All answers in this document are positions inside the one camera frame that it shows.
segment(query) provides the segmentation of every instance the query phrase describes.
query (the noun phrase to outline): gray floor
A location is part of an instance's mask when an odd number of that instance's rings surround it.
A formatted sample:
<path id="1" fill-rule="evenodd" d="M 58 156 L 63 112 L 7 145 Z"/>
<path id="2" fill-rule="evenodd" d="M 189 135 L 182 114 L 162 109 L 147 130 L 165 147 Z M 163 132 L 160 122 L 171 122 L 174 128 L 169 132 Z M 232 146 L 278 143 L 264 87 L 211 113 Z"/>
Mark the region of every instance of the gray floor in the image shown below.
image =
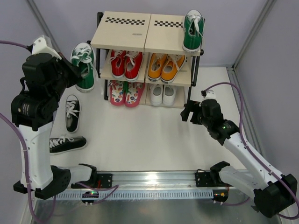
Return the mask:
<path id="1" fill-rule="evenodd" d="M 236 192 L 230 192 L 229 202 L 244 200 Z M 250 201 L 239 207 L 213 204 L 207 199 L 106 201 L 85 207 L 80 201 L 58 201 L 55 214 L 49 224 L 280 224 L 277 217 L 267 219 L 255 212 Z M 46 218 L 52 201 L 38 201 L 36 213 Z"/>

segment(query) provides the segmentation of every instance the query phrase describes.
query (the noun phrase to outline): orange sneaker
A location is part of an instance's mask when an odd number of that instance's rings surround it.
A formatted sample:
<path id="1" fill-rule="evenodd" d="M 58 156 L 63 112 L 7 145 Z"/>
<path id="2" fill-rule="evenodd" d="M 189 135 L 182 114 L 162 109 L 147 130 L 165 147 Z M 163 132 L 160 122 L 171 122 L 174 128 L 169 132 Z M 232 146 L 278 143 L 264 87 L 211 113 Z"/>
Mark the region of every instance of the orange sneaker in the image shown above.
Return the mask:
<path id="1" fill-rule="evenodd" d="M 153 53 L 149 62 L 148 78 L 150 81 L 157 81 L 160 79 L 161 71 L 164 62 L 167 59 L 167 54 Z"/>
<path id="2" fill-rule="evenodd" d="M 168 55 L 167 62 L 161 72 L 161 81 L 166 84 L 173 82 L 185 61 L 185 55 Z"/>

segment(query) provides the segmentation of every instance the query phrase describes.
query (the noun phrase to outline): wall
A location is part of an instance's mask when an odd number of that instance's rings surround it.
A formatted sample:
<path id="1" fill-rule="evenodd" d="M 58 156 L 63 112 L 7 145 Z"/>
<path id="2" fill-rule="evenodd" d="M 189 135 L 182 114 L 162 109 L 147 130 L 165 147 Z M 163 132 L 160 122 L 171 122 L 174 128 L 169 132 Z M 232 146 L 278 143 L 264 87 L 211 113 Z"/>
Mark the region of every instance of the wall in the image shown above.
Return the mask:
<path id="1" fill-rule="evenodd" d="M 0 1 L 0 39 L 30 45 L 42 34 L 26 1 Z M 21 90 L 21 66 L 30 55 L 25 49 L 0 44 L 0 112 L 11 120 L 10 104 Z M 13 191 L 21 177 L 20 144 L 15 133 L 0 121 L 0 223 L 16 224 L 27 203 L 27 195 Z"/>
<path id="2" fill-rule="evenodd" d="M 237 68 L 265 157 L 297 180 L 298 11 L 298 0 L 277 1 Z"/>
<path id="3" fill-rule="evenodd" d="M 201 66 L 233 64 L 266 0 L 35 0 L 62 52 L 70 55 L 90 40 L 97 12 L 123 11 L 185 15 L 199 10 L 206 18 Z"/>

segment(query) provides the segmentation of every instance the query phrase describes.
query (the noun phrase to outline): black and white checkered strip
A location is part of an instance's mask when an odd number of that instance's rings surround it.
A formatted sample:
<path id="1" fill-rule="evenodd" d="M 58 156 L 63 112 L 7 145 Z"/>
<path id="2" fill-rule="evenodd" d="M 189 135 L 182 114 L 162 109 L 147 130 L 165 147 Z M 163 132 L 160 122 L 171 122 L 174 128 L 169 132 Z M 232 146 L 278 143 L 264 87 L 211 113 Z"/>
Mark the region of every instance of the black and white checkered strip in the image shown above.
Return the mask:
<path id="1" fill-rule="evenodd" d="M 145 20 L 121 19 L 121 18 L 107 17 L 105 22 L 127 24 L 127 25 L 142 25 L 143 26 Z"/>
<path id="2" fill-rule="evenodd" d="M 160 27 L 183 27 L 183 23 L 182 22 L 171 22 L 171 21 L 158 21 L 155 20 L 155 26 L 160 26 Z"/>

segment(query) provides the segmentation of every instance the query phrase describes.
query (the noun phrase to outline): sneaker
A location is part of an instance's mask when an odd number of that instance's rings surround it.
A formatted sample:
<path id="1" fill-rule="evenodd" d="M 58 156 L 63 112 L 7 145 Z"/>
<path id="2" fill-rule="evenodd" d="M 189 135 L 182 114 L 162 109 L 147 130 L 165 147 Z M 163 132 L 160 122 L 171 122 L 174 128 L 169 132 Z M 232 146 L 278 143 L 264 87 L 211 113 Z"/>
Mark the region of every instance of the sneaker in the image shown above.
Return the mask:
<path id="1" fill-rule="evenodd" d="M 78 44 L 71 52 L 71 63 L 80 68 L 83 78 L 76 84 L 77 90 L 80 92 L 93 90 L 97 71 L 94 67 L 95 53 L 92 47 L 88 43 Z"/>
<path id="2" fill-rule="evenodd" d="M 124 82 L 111 81 L 110 85 L 110 102 L 114 106 L 121 106 L 125 103 Z"/>
<path id="3" fill-rule="evenodd" d="M 172 106 L 176 98 L 177 87 L 173 85 L 164 85 L 163 104 L 165 106 Z"/>
<path id="4" fill-rule="evenodd" d="M 50 139 L 50 155 L 58 155 L 85 148 L 87 141 L 84 137 L 68 138 L 61 136 Z"/>
<path id="5" fill-rule="evenodd" d="M 160 79 L 161 71 L 164 62 L 167 59 L 167 54 L 153 53 L 149 62 L 148 78 L 150 81 L 155 82 Z"/>
<path id="6" fill-rule="evenodd" d="M 128 90 L 125 105 L 127 107 L 136 107 L 139 105 L 145 83 L 128 83 Z"/>
<path id="7" fill-rule="evenodd" d="M 150 86 L 150 103 L 153 106 L 159 106 L 162 104 L 163 98 L 163 85 L 153 84 Z"/>
<path id="8" fill-rule="evenodd" d="M 168 55 L 167 62 L 161 72 L 161 81 L 166 84 L 173 82 L 184 66 L 185 60 L 185 55 Z"/>
<path id="9" fill-rule="evenodd" d="M 184 43 L 183 50 L 192 53 L 200 49 L 200 45 L 204 40 L 205 22 L 204 18 L 199 11 L 190 10 L 184 18 L 183 28 L 184 28 Z"/>
<path id="10" fill-rule="evenodd" d="M 74 133 L 79 128 L 80 102 L 75 95 L 69 95 L 65 102 L 65 124 L 70 133 Z"/>
<path id="11" fill-rule="evenodd" d="M 143 60 L 142 52 L 128 51 L 126 54 L 126 79 L 134 82 L 138 79 L 139 70 Z"/>
<path id="12" fill-rule="evenodd" d="M 114 78 L 121 78 L 125 75 L 125 50 L 111 51 L 111 70 Z"/>

